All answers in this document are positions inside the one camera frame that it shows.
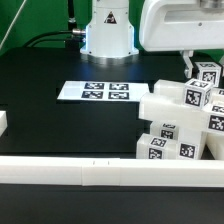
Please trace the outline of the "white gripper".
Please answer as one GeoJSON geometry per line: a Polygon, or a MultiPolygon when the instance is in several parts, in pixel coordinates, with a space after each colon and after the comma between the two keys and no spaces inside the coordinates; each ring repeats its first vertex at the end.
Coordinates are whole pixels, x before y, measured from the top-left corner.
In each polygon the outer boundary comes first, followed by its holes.
{"type": "Polygon", "coordinates": [[[224,48],[224,0],[145,0],[139,41],[146,51],[181,51],[191,78],[193,50],[224,48]]]}

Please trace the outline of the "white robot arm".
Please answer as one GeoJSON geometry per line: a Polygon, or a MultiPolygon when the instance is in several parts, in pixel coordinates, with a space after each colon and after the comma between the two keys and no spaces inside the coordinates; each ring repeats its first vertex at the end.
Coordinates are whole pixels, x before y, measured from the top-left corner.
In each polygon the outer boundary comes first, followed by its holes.
{"type": "Polygon", "coordinates": [[[137,31],[129,22],[129,0],[92,0],[80,53],[101,64],[133,59],[136,33],[148,52],[181,52],[191,77],[194,51],[224,48],[224,0],[145,0],[137,31]]]}

